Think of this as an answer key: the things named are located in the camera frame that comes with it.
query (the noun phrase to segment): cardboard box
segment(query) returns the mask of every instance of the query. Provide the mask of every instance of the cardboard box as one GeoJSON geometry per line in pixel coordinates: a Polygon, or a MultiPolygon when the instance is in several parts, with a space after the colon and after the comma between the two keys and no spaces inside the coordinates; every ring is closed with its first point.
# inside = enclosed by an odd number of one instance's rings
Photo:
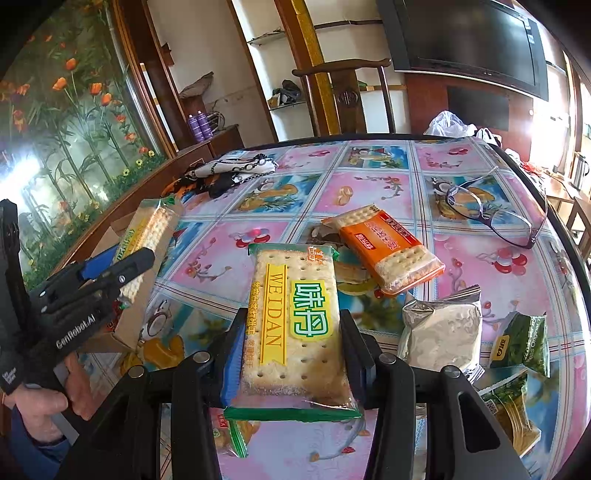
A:
{"type": "MultiPolygon", "coordinates": [[[[142,209],[146,209],[150,202],[158,200],[144,200],[138,210],[114,221],[100,239],[92,256],[107,250],[113,245],[120,243],[124,237],[129,224],[134,216],[142,209]]],[[[138,344],[139,334],[144,323],[145,311],[150,300],[150,294],[156,282],[156,276],[160,266],[164,261],[166,250],[178,225],[178,221],[183,213],[183,206],[177,200],[175,204],[164,206],[173,212],[173,218],[168,224],[168,228],[160,238],[154,251],[155,261],[151,270],[144,273],[144,280],[139,288],[134,303],[125,309],[121,314],[119,322],[113,331],[108,331],[103,327],[102,331],[90,338],[82,347],[85,352],[129,352],[134,351],[138,344]]]]}

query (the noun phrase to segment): television screen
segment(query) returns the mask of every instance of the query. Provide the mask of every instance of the television screen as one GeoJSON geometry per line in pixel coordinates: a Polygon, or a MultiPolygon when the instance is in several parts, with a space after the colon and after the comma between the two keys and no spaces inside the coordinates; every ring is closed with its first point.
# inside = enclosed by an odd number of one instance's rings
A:
{"type": "Polygon", "coordinates": [[[548,98],[534,21],[493,0],[378,0],[396,70],[454,73],[548,98]]]}

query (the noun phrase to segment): orange biscuit package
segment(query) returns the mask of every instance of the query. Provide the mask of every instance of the orange biscuit package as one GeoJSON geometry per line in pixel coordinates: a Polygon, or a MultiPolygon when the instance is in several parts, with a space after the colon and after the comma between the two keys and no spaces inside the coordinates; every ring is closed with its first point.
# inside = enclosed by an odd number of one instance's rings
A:
{"type": "Polygon", "coordinates": [[[338,229],[387,295],[438,277],[445,265],[390,215],[376,207],[351,210],[322,221],[338,229]]]}

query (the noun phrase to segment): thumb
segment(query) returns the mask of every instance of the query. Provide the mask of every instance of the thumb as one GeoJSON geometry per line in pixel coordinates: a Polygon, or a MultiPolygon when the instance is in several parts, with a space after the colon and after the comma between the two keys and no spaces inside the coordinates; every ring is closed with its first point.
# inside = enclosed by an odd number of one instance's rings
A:
{"type": "Polygon", "coordinates": [[[68,399],[54,390],[24,388],[19,394],[17,406],[23,414],[49,416],[68,408],[68,399]]]}

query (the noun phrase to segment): tablecloth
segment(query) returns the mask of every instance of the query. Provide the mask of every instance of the tablecloth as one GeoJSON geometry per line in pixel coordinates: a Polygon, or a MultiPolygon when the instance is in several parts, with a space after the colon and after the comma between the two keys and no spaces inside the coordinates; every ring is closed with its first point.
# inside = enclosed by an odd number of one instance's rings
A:
{"type": "MultiPolygon", "coordinates": [[[[547,312],[551,377],[530,371],[527,393],[527,413],[542,438],[523,462],[532,478],[551,478],[589,421],[589,320],[572,265],[549,222],[535,247],[524,250],[510,246],[482,224],[458,218],[440,201],[441,182],[459,184],[498,166],[474,185],[485,209],[508,208],[533,224],[539,222],[539,205],[494,150],[474,138],[356,140],[279,145],[227,156],[252,158],[258,153],[277,162],[274,174],[242,184],[216,200],[207,193],[183,198],[186,211],[152,293],[138,353],[83,358],[95,394],[107,395],[134,363],[151,369],[174,366],[227,329],[237,309],[248,302],[254,269],[246,251],[249,244],[338,246],[338,236],[319,229],[320,221],[375,203],[446,264],[441,277],[414,289],[419,299],[481,286],[482,365],[488,364],[499,322],[510,312],[547,312]]],[[[403,329],[403,295],[385,297],[372,281],[338,286],[340,308],[349,309],[360,329],[374,333],[385,351],[395,352],[403,329]]],[[[171,475],[166,418],[165,408],[162,478],[171,475]]],[[[249,458],[221,453],[222,475],[230,480],[361,479],[375,420],[376,412],[366,411],[362,419],[346,423],[252,424],[247,435],[249,458]]],[[[423,461],[421,445],[417,449],[417,462],[423,461]]]]}

